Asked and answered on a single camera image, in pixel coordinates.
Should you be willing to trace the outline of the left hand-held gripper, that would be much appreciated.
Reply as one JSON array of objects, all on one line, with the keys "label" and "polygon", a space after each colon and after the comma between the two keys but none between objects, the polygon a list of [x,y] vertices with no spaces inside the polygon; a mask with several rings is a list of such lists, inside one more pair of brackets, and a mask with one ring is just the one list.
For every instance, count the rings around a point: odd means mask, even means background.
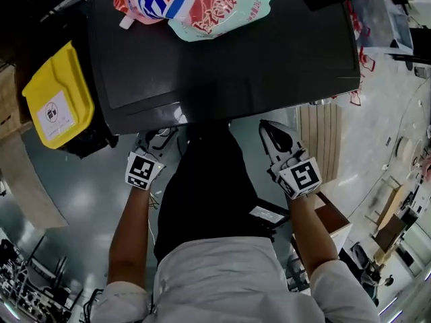
[{"label": "left hand-held gripper", "polygon": [[166,167],[166,160],[178,138],[179,129],[171,127],[140,132],[127,157],[125,182],[148,191]]}]

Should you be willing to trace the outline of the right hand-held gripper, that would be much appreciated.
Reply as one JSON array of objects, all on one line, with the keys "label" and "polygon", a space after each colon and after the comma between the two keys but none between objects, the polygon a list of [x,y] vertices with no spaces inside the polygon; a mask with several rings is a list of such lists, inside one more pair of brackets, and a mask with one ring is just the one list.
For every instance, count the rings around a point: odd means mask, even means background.
[{"label": "right hand-held gripper", "polygon": [[268,172],[289,199],[304,196],[322,183],[317,160],[309,156],[296,130],[280,122],[261,120],[259,135],[271,161]]}]

